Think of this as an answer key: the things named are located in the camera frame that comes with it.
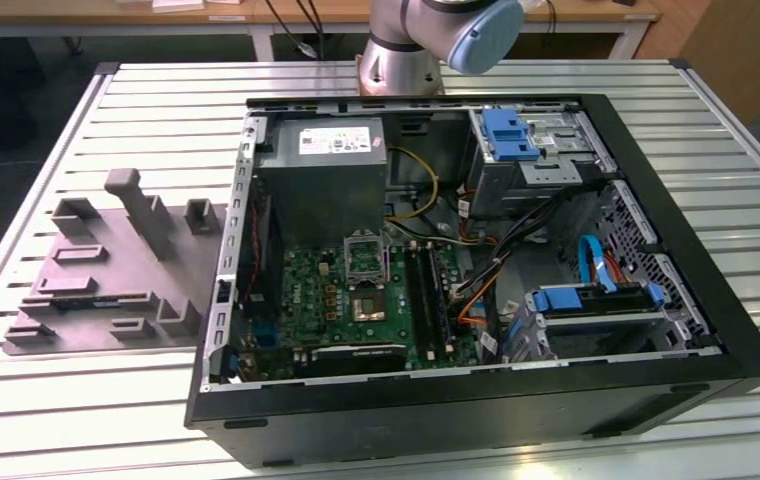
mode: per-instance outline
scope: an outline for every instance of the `wooden desk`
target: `wooden desk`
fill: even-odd
[[[289,28],[313,32],[293,0],[272,0]],[[559,33],[619,33],[610,58],[630,59],[659,10],[651,0],[626,7],[611,0],[553,0]],[[369,0],[316,0],[329,33],[367,33]],[[523,33],[548,28],[545,6],[528,13]],[[0,0],[0,37],[125,35],[251,35],[259,61],[273,61],[271,36],[283,33],[264,0],[209,3],[204,10],[153,13],[148,3],[113,0]]]
[[[269,37],[284,33],[264,0],[251,0],[256,8],[252,22],[259,25],[253,35],[256,55],[273,58]],[[271,0],[283,21],[295,33],[313,33],[303,11],[293,0]],[[559,33],[618,33],[620,36],[608,56],[628,60],[644,38],[650,24],[659,20],[659,9],[651,0],[638,0],[634,7],[611,0],[553,0]],[[315,5],[329,33],[368,33],[369,0],[315,0]],[[520,33],[545,33],[549,8],[544,4],[525,15]]]
[[[276,23],[264,0],[252,0],[255,23]],[[307,23],[293,0],[271,0],[285,23]],[[324,23],[367,23],[369,0],[315,0]],[[557,21],[561,22],[650,22],[659,19],[659,9],[651,0],[638,0],[634,7],[611,0],[553,0]],[[549,8],[544,4],[525,15],[533,23],[548,23]]]

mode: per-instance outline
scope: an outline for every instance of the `table leg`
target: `table leg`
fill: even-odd
[[[256,51],[256,62],[273,62],[273,27],[265,24],[249,25],[252,47]]]
[[[65,43],[65,48],[69,51],[69,55],[73,57],[77,57],[81,53],[84,53],[84,50],[77,44],[77,41],[74,41],[72,37],[62,37],[62,43]]]
[[[626,30],[618,37],[615,46],[608,55],[610,60],[631,60],[638,46],[642,44],[650,22],[627,22]]]

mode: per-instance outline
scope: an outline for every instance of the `orange wire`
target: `orange wire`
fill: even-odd
[[[618,260],[615,260],[614,254],[606,253],[606,261],[608,262],[608,265],[611,265],[611,268],[615,271],[615,276],[618,277],[616,280],[620,283],[626,283],[628,281],[628,279],[626,278],[626,275],[623,273],[623,269],[620,268],[620,265],[618,264]]]
[[[465,234],[465,226],[468,223],[469,223],[469,219],[463,217],[460,219],[460,240],[464,240],[467,242],[477,242],[477,238],[469,237]],[[496,240],[496,237],[487,237],[487,238],[484,238],[484,241],[491,245],[499,245],[499,240]]]
[[[472,300],[469,300],[469,303],[465,304],[465,307],[463,307],[463,311],[460,312],[460,315],[457,315],[457,321],[463,321],[464,318],[468,318],[465,316],[465,314],[469,312],[469,309],[472,308],[472,305],[475,305],[475,302],[477,301],[479,298],[481,298],[481,296],[484,295],[484,292],[487,291],[487,289],[489,288],[489,285],[492,285],[492,282],[496,281],[496,278],[499,278],[499,273],[501,272],[501,269],[499,269],[499,272],[496,272],[496,274],[489,277],[489,280],[487,280],[484,282],[484,285],[481,285],[481,288],[477,289],[477,292],[475,292],[475,296],[472,297]]]
[[[460,323],[473,323],[476,325],[485,325],[487,324],[487,320],[483,318],[475,318],[475,317],[463,317],[460,319]]]

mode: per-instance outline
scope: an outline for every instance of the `aluminum table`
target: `aluminum table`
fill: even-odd
[[[760,476],[760,389],[635,438],[251,472],[183,426],[193,349],[8,357],[2,335],[49,251],[62,197],[117,207],[134,167],[168,205],[228,198],[247,98],[352,95],[341,63],[121,65],[89,84],[0,245],[0,477],[220,479]],[[760,327],[760,145],[691,70],[666,61],[515,61],[444,71],[448,93],[606,93]]]

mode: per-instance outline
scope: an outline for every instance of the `blue drive bracket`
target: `blue drive bracket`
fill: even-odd
[[[532,295],[537,312],[580,310],[582,298],[573,287],[544,288]]]
[[[496,161],[536,162],[540,149],[528,142],[528,124],[520,120],[516,110],[488,108],[481,112],[481,120]]]

